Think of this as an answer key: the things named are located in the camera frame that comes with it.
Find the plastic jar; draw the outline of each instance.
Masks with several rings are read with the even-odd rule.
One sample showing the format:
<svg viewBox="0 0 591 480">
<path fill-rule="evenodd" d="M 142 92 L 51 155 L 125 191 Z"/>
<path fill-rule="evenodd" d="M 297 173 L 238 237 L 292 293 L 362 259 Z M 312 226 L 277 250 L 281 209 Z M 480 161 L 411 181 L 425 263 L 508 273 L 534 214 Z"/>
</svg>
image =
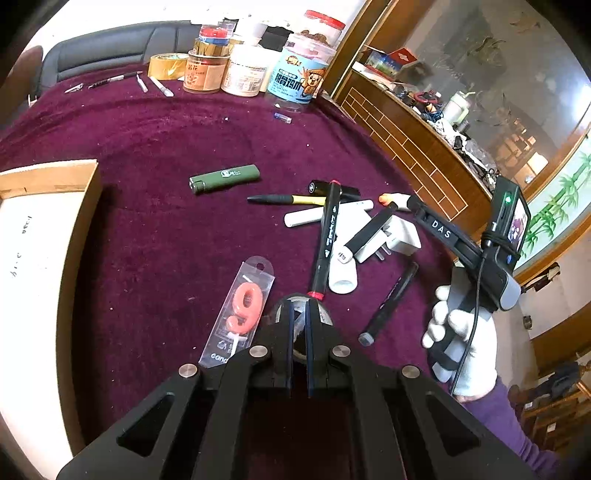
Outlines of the plastic jar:
<svg viewBox="0 0 591 480">
<path fill-rule="evenodd" d="M 215 93 L 222 85 L 222 77 L 230 57 L 208 57 L 189 52 L 185 68 L 183 90 L 190 93 Z"/>
<path fill-rule="evenodd" d="M 251 45 L 234 46 L 222 90 L 241 97 L 254 97 L 261 89 L 267 71 L 264 50 Z"/>
<path fill-rule="evenodd" d="M 219 25 L 203 25 L 195 39 L 193 50 L 197 55 L 226 57 L 230 55 L 232 33 Z"/>
<path fill-rule="evenodd" d="M 292 112 L 305 109 L 335 52 L 307 37 L 291 34 L 271 73 L 265 98 Z"/>
<path fill-rule="evenodd" d="M 261 41 L 260 37 L 244 37 L 242 35 L 233 35 L 230 42 L 235 41 L 236 43 L 244 43 L 245 45 L 258 45 Z"/>
<path fill-rule="evenodd" d="M 330 47 L 336 45 L 345 29 L 343 22 L 314 10 L 306 10 L 304 17 L 300 35 Z"/>
</svg>

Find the small screen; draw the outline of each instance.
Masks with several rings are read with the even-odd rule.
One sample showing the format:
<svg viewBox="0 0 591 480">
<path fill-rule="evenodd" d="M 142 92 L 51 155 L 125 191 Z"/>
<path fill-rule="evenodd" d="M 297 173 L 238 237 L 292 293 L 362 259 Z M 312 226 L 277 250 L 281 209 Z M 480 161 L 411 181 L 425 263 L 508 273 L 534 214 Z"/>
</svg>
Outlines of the small screen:
<svg viewBox="0 0 591 480">
<path fill-rule="evenodd" d="M 517 204 L 515 205 L 515 213 L 513 214 L 513 221 L 511 222 L 511 227 L 507 234 L 509 241 L 513 244 L 513 248 L 515 248 L 516 251 L 519 251 L 521 242 L 523 241 L 528 220 L 523 203 L 518 197 Z"/>
</svg>

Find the black leather sofa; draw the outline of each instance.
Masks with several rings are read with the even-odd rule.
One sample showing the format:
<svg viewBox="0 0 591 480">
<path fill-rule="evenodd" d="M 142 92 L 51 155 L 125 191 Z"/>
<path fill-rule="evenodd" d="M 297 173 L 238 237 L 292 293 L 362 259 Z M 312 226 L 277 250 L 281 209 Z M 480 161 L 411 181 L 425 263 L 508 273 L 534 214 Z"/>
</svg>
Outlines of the black leather sofa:
<svg viewBox="0 0 591 480">
<path fill-rule="evenodd" d="M 33 98 L 57 82 L 81 73 L 128 63 L 148 63 L 158 53 L 187 52 L 193 48 L 201 25 L 188 21 L 149 22 L 110 28 L 70 38 L 55 45 L 43 60 Z M 269 27 L 260 44 L 280 51 L 291 31 Z"/>
</svg>

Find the box on shelf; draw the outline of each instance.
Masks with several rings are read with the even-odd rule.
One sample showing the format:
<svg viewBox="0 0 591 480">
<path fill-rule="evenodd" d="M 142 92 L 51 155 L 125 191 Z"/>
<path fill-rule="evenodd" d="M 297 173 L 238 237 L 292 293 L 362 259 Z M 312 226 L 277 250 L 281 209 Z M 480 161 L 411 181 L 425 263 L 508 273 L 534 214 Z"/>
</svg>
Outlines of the box on shelf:
<svg viewBox="0 0 591 480">
<path fill-rule="evenodd" d="M 386 53 L 370 46 L 368 48 L 373 51 L 366 60 L 365 66 L 388 80 L 394 80 L 402 69 L 418 62 L 418 58 L 407 48 L 399 48 L 392 53 Z"/>
</svg>

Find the hand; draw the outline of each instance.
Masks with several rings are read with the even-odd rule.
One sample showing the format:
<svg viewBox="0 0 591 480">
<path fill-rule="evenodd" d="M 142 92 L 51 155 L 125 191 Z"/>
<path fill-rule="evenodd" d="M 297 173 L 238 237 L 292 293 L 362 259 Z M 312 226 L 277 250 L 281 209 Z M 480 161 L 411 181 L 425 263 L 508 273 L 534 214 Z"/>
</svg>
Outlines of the hand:
<svg viewBox="0 0 591 480">
<path fill-rule="evenodd" d="M 462 310 L 449 312 L 447 308 L 449 290 L 450 286 L 444 285 L 435 291 L 439 302 L 433 307 L 432 318 L 429 321 L 425 335 L 423 335 L 423 346 L 425 348 L 431 348 L 435 342 L 443 340 L 446 321 L 464 342 L 467 342 L 470 337 L 474 324 L 474 312 L 469 313 Z M 495 324 L 492 318 L 484 320 L 479 317 L 472 346 L 460 372 L 454 392 L 459 402 L 477 400 L 487 395 L 494 388 L 497 377 L 495 363 Z"/>
</svg>

